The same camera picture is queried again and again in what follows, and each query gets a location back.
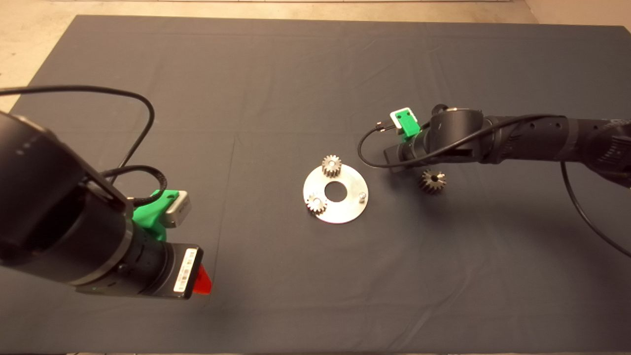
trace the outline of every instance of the small spur gear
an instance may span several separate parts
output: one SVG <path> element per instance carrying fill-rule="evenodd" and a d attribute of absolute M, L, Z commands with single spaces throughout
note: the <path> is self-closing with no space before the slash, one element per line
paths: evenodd
<path fill-rule="evenodd" d="M 311 194 L 307 199 L 307 208 L 311 213 L 319 215 L 326 209 L 326 200 L 320 196 Z"/>
<path fill-rule="evenodd" d="M 322 172 L 330 178 L 337 176 L 342 170 L 342 160 L 337 155 L 327 155 L 322 161 Z"/>
<path fill-rule="evenodd" d="M 445 174 L 440 171 L 426 170 L 423 171 L 418 181 L 418 187 L 424 192 L 434 195 L 442 191 L 447 185 Z"/>

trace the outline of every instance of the table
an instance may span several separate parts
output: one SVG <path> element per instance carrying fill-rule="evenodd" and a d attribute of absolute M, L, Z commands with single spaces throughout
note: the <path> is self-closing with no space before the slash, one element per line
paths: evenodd
<path fill-rule="evenodd" d="M 172 241 L 200 244 L 215 282 L 189 301 L 107 298 L 0 270 L 0 352 L 631 351 L 630 261 L 581 221 L 558 164 L 362 165 L 355 145 L 389 112 L 438 103 L 486 114 L 627 118 L 622 27 L 78 16 L 32 85 L 82 83 L 148 96 L 157 118 L 132 163 L 194 205 Z M 14 114 L 52 129 L 97 169 L 142 128 L 136 102 L 23 97 Z M 367 143 L 367 155 L 396 143 Z M 357 220 L 305 211 L 323 156 L 366 179 Z M 631 248 L 631 198 L 586 168 L 588 214 Z M 124 176 L 128 195 L 154 188 Z"/>

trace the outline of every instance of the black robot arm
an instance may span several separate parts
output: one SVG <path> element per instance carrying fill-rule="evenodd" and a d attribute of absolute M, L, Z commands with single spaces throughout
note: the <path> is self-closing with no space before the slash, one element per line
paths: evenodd
<path fill-rule="evenodd" d="M 51 131 L 0 112 L 0 266 L 86 294 L 171 299 L 207 294 L 203 250 L 155 238 L 133 219 L 135 207 L 157 201 L 167 187 L 157 169 L 126 165 L 151 127 L 151 103 L 140 94 L 85 85 L 0 89 L 0 95 L 44 92 L 130 97 L 142 101 L 150 116 L 119 167 L 99 173 Z M 130 171 L 156 177 L 158 193 L 125 197 L 112 183 Z M 198 280 L 204 282 L 196 290 Z"/>
<path fill-rule="evenodd" d="M 603 178 L 631 188 L 631 121 L 484 116 L 444 105 L 432 114 L 417 135 L 385 149 L 388 164 L 378 167 L 499 164 L 505 159 L 582 162 Z"/>

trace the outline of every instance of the metal plate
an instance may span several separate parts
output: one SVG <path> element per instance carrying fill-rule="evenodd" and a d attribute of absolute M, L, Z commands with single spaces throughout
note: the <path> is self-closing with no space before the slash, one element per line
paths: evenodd
<path fill-rule="evenodd" d="M 346 198 L 340 202 L 333 202 L 326 198 L 324 189 L 329 183 L 337 181 L 346 188 Z M 315 215 L 317 218 L 328 223 L 347 223 L 362 214 L 366 204 L 368 204 L 368 186 L 362 175 L 348 165 L 342 164 L 342 168 L 337 176 L 328 177 L 322 172 L 322 167 L 316 167 L 305 180 L 302 188 L 302 197 L 307 203 L 309 195 L 316 194 L 326 200 L 327 206 L 323 213 Z"/>

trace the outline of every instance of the white label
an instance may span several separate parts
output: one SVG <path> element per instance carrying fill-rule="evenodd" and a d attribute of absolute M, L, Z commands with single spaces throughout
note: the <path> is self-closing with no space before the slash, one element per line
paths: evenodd
<path fill-rule="evenodd" d="M 186 253 L 184 253 L 184 259 L 182 260 L 182 266 L 180 266 L 180 272 L 177 274 L 177 280 L 175 281 L 175 287 L 173 287 L 173 291 L 184 292 L 184 290 L 186 290 L 186 284 L 189 281 L 189 276 L 191 276 L 191 269 L 193 268 L 195 255 L 197 255 L 196 248 L 186 249 Z"/>

